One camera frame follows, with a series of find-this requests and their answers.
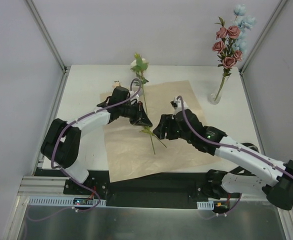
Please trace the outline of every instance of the blue flower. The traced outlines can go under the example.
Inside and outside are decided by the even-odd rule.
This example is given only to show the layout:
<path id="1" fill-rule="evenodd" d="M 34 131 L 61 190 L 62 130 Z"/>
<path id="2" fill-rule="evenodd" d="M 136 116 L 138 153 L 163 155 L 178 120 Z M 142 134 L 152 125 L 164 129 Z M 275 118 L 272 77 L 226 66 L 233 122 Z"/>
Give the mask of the blue flower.
<path id="1" fill-rule="evenodd" d="M 256 18 L 253 16 L 246 16 L 242 19 L 244 26 L 247 29 L 252 29 L 254 25 L 257 23 Z"/>
<path id="2" fill-rule="evenodd" d="M 232 45 L 232 48 L 234 51 L 240 50 L 241 52 L 246 52 L 248 47 L 247 41 L 244 41 L 243 39 L 237 39 L 235 43 Z"/>
<path id="3" fill-rule="evenodd" d="M 246 28 L 243 19 L 244 19 L 243 16 L 239 16 L 239 17 L 236 18 L 236 20 L 233 22 L 233 24 L 234 24 L 235 26 L 238 26 L 239 29 L 243 30 L 243 29 Z"/>
<path id="4" fill-rule="evenodd" d="M 239 50 L 244 53 L 247 50 L 248 43 L 247 43 L 247 41 L 241 40 L 241 41 L 239 41 L 237 46 L 238 46 Z"/>
<path id="5" fill-rule="evenodd" d="M 239 50 L 240 48 L 238 46 L 236 46 L 235 44 L 232 45 L 232 48 L 234 51 Z"/>
<path id="6" fill-rule="evenodd" d="M 244 16 L 247 12 L 246 5 L 244 5 L 244 4 L 235 5 L 233 12 L 236 16 Z"/>
<path id="7" fill-rule="evenodd" d="M 238 36 L 237 39 L 245 39 L 247 37 L 247 33 L 246 33 L 246 30 L 245 29 L 242 29 L 241 32 L 240 32 L 240 35 Z"/>

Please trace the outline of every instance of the metal frame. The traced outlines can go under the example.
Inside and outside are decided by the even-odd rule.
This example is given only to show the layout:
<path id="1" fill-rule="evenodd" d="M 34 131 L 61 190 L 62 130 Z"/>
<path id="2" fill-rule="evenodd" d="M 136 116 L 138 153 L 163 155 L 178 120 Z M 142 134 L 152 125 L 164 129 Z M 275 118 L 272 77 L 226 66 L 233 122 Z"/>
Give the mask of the metal frame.
<path id="1" fill-rule="evenodd" d="M 46 27 L 46 25 L 44 24 L 40 14 L 39 14 L 39 11 L 35 5 L 35 3 L 33 2 L 33 0 L 24 0 L 27 8 L 29 9 L 36 25 L 38 26 L 38 29 L 39 31 L 41 32 L 48 48 L 50 49 L 50 51 L 52 52 L 57 64 L 60 66 L 61 70 L 63 72 L 66 71 L 67 67 L 66 65 L 64 64 L 60 54 L 59 54 L 59 51 L 55 45 L 55 43 L 53 42 L 49 32 L 48 32 L 48 29 Z"/>
<path id="2" fill-rule="evenodd" d="M 49 127 L 50 127 L 51 122 L 57 116 L 57 113 L 58 113 L 58 110 L 59 110 L 59 106 L 60 106 L 60 103 L 61 103 L 61 99 L 62 99 L 62 95 L 63 95 L 64 89 L 65 89 L 65 86 L 67 84 L 69 72 L 70 72 L 70 67 L 67 67 L 66 70 L 65 70 L 65 72 L 63 73 L 63 75 L 61 77 L 61 80 L 60 80 L 60 83 L 59 83 L 59 86 L 58 86 L 56 95 L 54 97 L 53 104 L 52 104 L 51 109 L 50 109 L 50 116 L 49 116 L 49 118 L 46 121 L 45 129 L 44 129 L 44 131 L 42 133 L 42 139 L 41 139 L 41 141 L 44 140 L 45 135 L 46 135 L 47 131 L 49 130 Z M 38 146 L 38 148 L 37 148 L 37 155 L 36 155 L 36 159 L 35 159 L 36 160 L 36 164 L 35 164 L 34 169 L 33 169 L 33 172 L 32 172 L 33 175 L 34 175 L 35 171 L 37 170 L 37 167 L 42 167 L 42 165 L 39 165 L 39 162 L 40 162 L 40 164 L 43 164 L 44 156 L 40 152 L 40 148 L 41 148 L 41 146 Z"/>
<path id="3" fill-rule="evenodd" d="M 284 9 L 284 7 L 287 5 L 288 2 L 289 2 L 289 0 L 280 0 L 280 2 L 277 4 L 275 10 L 273 11 L 271 17 L 267 21 L 267 23 L 266 23 L 264 29 L 262 30 L 260 36 L 257 38 L 257 41 L 255 42 L 255 44 L 253 46 L 253 49 L 251 50 L 251 52 L 247 56 L 247 58 L 246 58 L 246 60 L 245 60 L 245 62 L 243 64 L 243 67 L 240 69 L 240 74 L 241 75 L 247 70 L 249 64 L 251 63 L 252 59 L 256 55 L 257 50 L 260 48 L 260 46 L 262 45 L 263 41 L 266 39 L 266 36 L 270 32 L 271 28 L 273 27 L 274 23 L 276 22 L 276 20 L 278 19 L 278 17 L 280 16 L 282 10 Z"/>
<path id="4" fill-rule="evenodd" d="M 50 126 L 50 122 L 56 117 L 59 105 L 62 99 L 62 95 L 64 92 L 64 88 L 68 79 L 70 67 L 66 67 L 64 64 L 64 61 L 62 60 L 59 51 L 54 44 L 33 0 L 24 0 L 26 3 L 26 6 L 28 7 L 31 15 L 33 16 L 33 19 L 35 23 L 37 24 L 39 31 L 41 32 L 45 42 L 47 43 L 48 48 L 52 52 L 56 62 L 60 66 L 62 70 L 62 78 L 60 79 L 59 87 L 57 90 L 57 93 L 55 95 L 54 102 L 51 106 L 51 113 L 50 117 L 47 120 L 46 128 L 43 132 L 43 138 L 45 136 L 46 131 L 48 130 Z M 283 8 L 286 6 L 289 0 L 281 0 L 279 4 L 277 5 L 276 9 L 272 13 L 270 19 L 268 20 L 266 26 L 264 27 L 262 33 L 260 34 L 258 40 L 256 41 L 252 51 L 250 52 L 249 56 L 247 57 L 246 61 L 244 62 L 243 67 L 240 69 L 239 73 L 241 76 L 241 81 L 243 85 L 243 89 L 245 92 L 245 96 L 248 101 L 249 110 L 251 113 L 251 117 L 253 120 L 254 128 L 257 134 L 257 139 L 259 142 L 259 145 L 261 147 L 261 152 L 264 154 L 264 148 L 263 143 L 261 140 L 261 136 L 259 133 L 259 129 L 257 126 L 257 121 L 255 118 L 254 109 L 250 100 L 250 95 L 248 93 L 248 90 L 245 85 L 245 80 L 243 78 L 243 73 L 248 68 L 250 62 L 253 60 L 257 50 L 260 48 L 261 44 L 263 43 L 264 39 L 266 38 L 267 34 L 269 33 L 270 29 L 274 25 L 275 21 L 278 19 L 280 13 L 282 12 Z M 34 171 L 37 169 L 37 167 L 41 167 L 41 164 L 43 162 L 43 155 L 40 153 L 40 147 L 38 149 L 38 155 L 37 155 L 37 162 L 34 167 Z M 65 196 L 63 194 L 64 185 L 66 177 L 35 177 L 35 176 L 25 176 L 22 179 L 20 188 L 17 193 L 17 197 L 15 199 L 14 207 L 11 212 L 11 216 L 9 218 L 9 224 L 6 228 L 4 239 L 7 240 L 15 240 L 19 236 L 20 229 L 22 228 L 23 218 L 26 212 L 27 204 L 29 202 L 29 196 Z M 256 196 L 243 196 L 242 199 L 244 201 L 266 201 L 265 198 L 260 198 Z M 291 211 L 284 211 L 281 209 L 278 209 L 278 213 L 280 216 L 280 220 L 285 232 L 285 236 L 288 240 L 293 240 L 293 214 Z"/>

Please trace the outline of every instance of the white flower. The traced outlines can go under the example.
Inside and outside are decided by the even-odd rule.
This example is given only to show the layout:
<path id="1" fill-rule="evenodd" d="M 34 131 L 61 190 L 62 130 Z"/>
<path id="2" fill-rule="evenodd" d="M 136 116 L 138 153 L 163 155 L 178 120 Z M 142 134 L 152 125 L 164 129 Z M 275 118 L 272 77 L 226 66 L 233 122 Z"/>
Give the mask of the white flower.
<path id="1" fill-rule="evenodd" d="M 244 16 L 247 12 L 246 6 L 244 4 L 237 4 L 235 5 L 233 12 L 236 16 Z"/>
<path id="2" fill-rule="evenodd" d="M 147 63 L 147 60 L 145 58 L 142 58 L 142 62 L 144 64 L 146 64 Z M 135 59 L 133 62 L 131 62 L 131 68 L 133 68 L 136 65 L 137 65 L 137 60 Z"/>

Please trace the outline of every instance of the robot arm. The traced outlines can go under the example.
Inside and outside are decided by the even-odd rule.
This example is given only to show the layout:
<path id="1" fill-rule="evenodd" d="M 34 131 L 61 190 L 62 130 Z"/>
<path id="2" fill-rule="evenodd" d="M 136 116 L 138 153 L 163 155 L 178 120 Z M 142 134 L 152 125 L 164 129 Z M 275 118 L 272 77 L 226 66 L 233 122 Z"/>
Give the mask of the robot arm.
<path id="1" fill-rule="evenodd" d="M 76 123 L 69 127 L 62 136 L 54 161 L 79 183 L 84 183 L 89 176 L 88 170 L 77 160 L 82 137 L 98 127 L 112 123 L 119 117 L 129 118 L 129 122 L 135 126 L 152 127 L 143 104 L 139 101 L 139 95 L 136 95 L 137 97 L 132 98 L 131 101 L 109 108 L 109 106 L 127 100 L 131 94 L 133 91 L 129 92 L 128 89 L 117 86 L 113 90 L 112 96 L 97 105 L 95 114 L 88 113 L 81 117 L 81 120 L 76 119 Z M 52 159 L 59 135 L 69 123 L 59 118 L 51 123 L 40 149 L 41 153 L 48 159 Z"/>
<path id="2" fill-rule="evenodd" d="M 194 130 L 204 138 L 204 140 L 200 139 L 191 131 L 185 121 L 181 100 L 175 97 L 171 104 L 174 107 L 174 113 L 163 114 L 159 125 L 153 131 L 159 139 L 184 139 L 187 143 L 192 144 L 197 150 L 229 160 L 250 172 L 248 175 L 210 170 L 207 173 L 208 183 L 206 188 L 203 189 L 203 192 L 208 197 L 219 199 L 225 192 L 246 193 L 261 196 L 266 195 L 269 202 L 275 206 L 284 210 L 290 210 L 292 208 L 293 180 L 275 168 L 275 166 L 277 166 L 293 175 L 292 160 L 288 163 L 284 163 L 264 156 L 238 143 L 225 132 L 215 127 L 203 126 L 197 116 L 191 112 L 187 104 L 184 102 L 183 105 L 186 118 Z M 272 166 L 247 152 L 254 153 L 254 155 L 258 155 L 259 158 L 271 162 Z"/>

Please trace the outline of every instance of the flower stem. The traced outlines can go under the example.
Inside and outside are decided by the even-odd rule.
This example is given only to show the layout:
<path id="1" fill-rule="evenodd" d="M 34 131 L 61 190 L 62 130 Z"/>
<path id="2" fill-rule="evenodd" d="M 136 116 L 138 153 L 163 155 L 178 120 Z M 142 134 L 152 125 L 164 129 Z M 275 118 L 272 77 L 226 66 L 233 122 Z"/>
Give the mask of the flower stem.
<path id="1" fill-rule="evenodd" d="M 156 150 L 155 150 L 155 145 L 153 144 L 153 139 L 152 139 L 152 136 L 151 135 L 150 135 L 150 139 L 151 139 L 151 143 L 152 143 L 153 153 L 155 155 L 156 154 Z"/>
<path id="2" fill-rule="evenodd" d="M 143 71 L 141 71 L 141 75 L 140 76 L 141 76 L 141 81 L 143 81 L 143 78 L 144 78 L 143 77 Z M 143 99 L 144 99 L 145 113 L 146 113 L 146 115 L 148 115 L 148 107 L 147 107 L 146 93 L 145 93 L 145 88 L 144 88 L 144 84 L 143 83 L 142 83 L 142 86 L 141 87 L 142 87 L 142 91 L 143 91 Z M 151 139 L 153 153 L 155 155 L 156 154 L 156 149 L 155 149 L 155 145 L 153 144 L 152 134 L 153 133 L 150 131 L 149 135 L 150 135 L 150 139 Z"/>
<path id="3" fill-rule="evenodd" d="M 147 100 L 146 100 L 146 93 L 145 93 L 144 84 L 142 84 L 142 91 L 143 91 L 143 99 L 144 99 L 145 112 L 146 112 L 146 115 L 148 115 Z"/>
<path id="4" fill-rule="evenodd" d="M 157 140 L 159 140 L 160 143 L 162 143 L 162 145 L 167 148 L 167 146 L 157 137 L 157 135 L 155 135 L 154 133 L 152 133 L 152 136 L 155 137 Z"/>
<path id="5" fill-rule="evenodd" d="M 217 91 L 217 94 L 216 94 L 216 96 L 215 96 L 215 98 L 214 98 L 214 101 L 216 101 L 216 100 L 218 99 L 218 96 L 219 96 L 219 94 L 220 94 L 220 92 L 221 92 L 221 90 L 222 90 L 223 84 L 225 83 L 225 79 L 226 79 L 226 74 L 224 73 L 224 74 L 223 74 L 223 77 L 222 77 L 221 84 L 220 84 L 220 88 L 219 88 L 218 91 Z"/>

